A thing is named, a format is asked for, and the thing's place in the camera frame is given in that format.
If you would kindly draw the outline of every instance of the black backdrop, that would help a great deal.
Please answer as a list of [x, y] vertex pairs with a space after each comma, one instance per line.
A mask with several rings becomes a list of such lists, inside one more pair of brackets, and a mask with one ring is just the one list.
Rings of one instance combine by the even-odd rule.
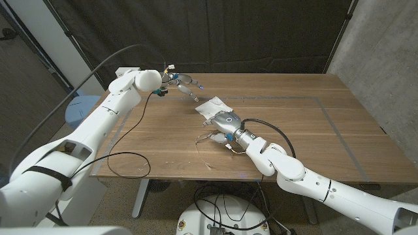
[[[176, 72], [322, 73], [351, 0], [50, 3], [94, 67], [143, 43]], [[154, 52], [136, 48], [99, 71], [104, 87], [122, 66], [163, 68]]]

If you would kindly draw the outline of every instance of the wooden table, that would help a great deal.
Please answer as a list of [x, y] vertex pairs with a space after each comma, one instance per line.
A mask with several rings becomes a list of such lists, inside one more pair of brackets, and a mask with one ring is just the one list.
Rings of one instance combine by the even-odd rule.
[[[418, 183], [418, 171], [412, 163], [335, 75], [190, 76], [204, 86], [203, 90], [191, 87], [199, 102], [186, 97], [175, 86], [169, 87], [165, 97], [151, 96], [141, 124], [113, 149], [113, 153], [134, 151], [145, 155], [152, 166], [147, 178], [261, 179], [261, 173], [247, 155], [233, 154], [210, 140], [195, 145], [196, 137], [214, 130], [211, 126], [201, 127], [205, 118], [195, 108], [218, 96], [241, 119], [257, 118], [279, 127], [289, 137], [304, 166], [323, 176], [351, 183]], [[127, 117], [121, 117], [98, 157], [106, 154], [110, 143], [114, 144], [140, 119], [148, 93], [141, 95], [143, 101]], [[283, 138], [272, 129], [258, 123], [248, 123], [246, 128], [291, 153]], [[123, 176], [141, 176], [148, 171], [145, 161], [132, 155], [118, 155], [109, 161], [112, 169]], [[101, 161], [93, 167], [91, 176], [116, 177]], [[275, 177], [264, 180], [275, 181]]]

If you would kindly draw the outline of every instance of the concrete wall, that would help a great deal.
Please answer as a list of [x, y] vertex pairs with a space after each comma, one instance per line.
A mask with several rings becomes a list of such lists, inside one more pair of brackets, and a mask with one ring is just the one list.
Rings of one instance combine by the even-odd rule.
[[[418, 161], [418, 1], [360, 0], [327, 71], [337, 74], [415, 166]], [[414, 186], [377, 196], [418, 203]], [[374, 234], [317, 204], [323, 234]]]

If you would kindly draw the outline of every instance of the white paper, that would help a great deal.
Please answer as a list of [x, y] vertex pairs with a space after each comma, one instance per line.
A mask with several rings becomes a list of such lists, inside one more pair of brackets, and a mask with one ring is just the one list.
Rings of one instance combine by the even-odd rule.
[[214, 97], [209, 101], [201, 104], [195, 108], [200, 114], [202, 114], [206, 119], [209, 119], [219, 111], [232, 112], [232, 108], [229, 108], [224, 102], [221, 101], [218, 97]]

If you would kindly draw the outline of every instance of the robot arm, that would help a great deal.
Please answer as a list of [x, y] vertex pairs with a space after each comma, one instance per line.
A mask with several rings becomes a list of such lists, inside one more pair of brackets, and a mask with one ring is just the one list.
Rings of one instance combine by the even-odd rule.
[[[242, 130], [240, 118], [232, 112], [220, 112], [205, 121], [207, 124], [240, 145], [262, 174], [272, 176], [277, 171], [277, 184], [287, 192], [322, 202], [378, 234], [418, 225], [418, 205], [383, 199], [321, 176], [288, 156], [281, 146], [266, 147], [266, 140]], [[224, 144], [219, 136], [211, 139]]]
[[162, 84], [156, 70], [127, 70], [109, 85], [109, 96], [69, 136], [29, 154], [0, 189], [0, 227], [33, 227], [54, 207], [68, 200], [83, 184], [92, 162], [120, 117], [140, 101], [139, 91]]

